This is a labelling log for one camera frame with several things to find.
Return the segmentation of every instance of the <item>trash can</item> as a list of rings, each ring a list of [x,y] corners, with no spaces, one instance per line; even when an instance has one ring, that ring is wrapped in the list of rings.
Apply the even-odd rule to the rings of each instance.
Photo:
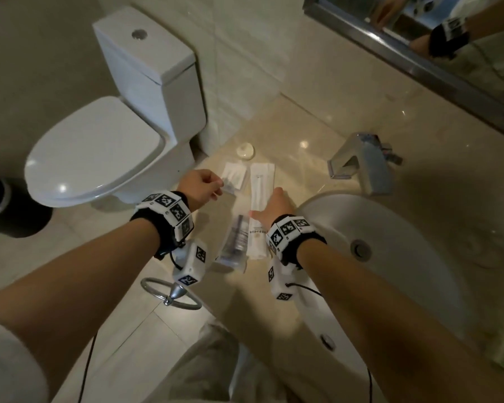
[[[32,199],[24,180],[0,178],[0,233],[11,237],[35,235],[47,226],[52,211]]]

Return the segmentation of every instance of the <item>hand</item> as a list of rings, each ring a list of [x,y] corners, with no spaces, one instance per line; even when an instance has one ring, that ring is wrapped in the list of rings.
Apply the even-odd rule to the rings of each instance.
[[[269,230],[277,217],[285,214],[295,214],[295,208],[290,203],[289,198],[284,194],[284,190],[277,187],[272,192],[269,203],[265,210],[251,210],[248,215],[261,222],[265,230]]]
[[[383,0],[371,14],[370,23],[376,29],[383,29],[390,19],[405,7],[409,0]]]
[[[200,209],[210,199],[222,195],[224,182],[211,170],[191,170],[181,178],[177,190],[186,195],[191,212]]]
[[[415,51],[418,55],[422,55],[424,58],[431,59],[429,35],[423,35],[420,38],[416,38],[415,40],[411,41],[409,48]]]

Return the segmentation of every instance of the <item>pants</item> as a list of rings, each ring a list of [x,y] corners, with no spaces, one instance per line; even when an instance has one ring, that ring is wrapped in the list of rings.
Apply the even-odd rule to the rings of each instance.
[[[245,347],[240,347],[227,330],[207,323],[200,331],[200,339],[144,403],[214,401],[288,403],[300,400]]]

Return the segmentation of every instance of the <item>metal mirror frame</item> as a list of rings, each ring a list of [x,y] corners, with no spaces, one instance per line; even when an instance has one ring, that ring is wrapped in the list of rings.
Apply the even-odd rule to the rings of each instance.
[[[340,8],[305,0],[304,13],[504,134],[504,102],[412,52]]]

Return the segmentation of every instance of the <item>round white soap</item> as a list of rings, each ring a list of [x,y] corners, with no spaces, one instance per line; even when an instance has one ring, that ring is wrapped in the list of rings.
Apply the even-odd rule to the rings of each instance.
[[[254,156],[254,146],[250,143],[242,143],[237,147],[237,155],[243,160],[250,160]]]

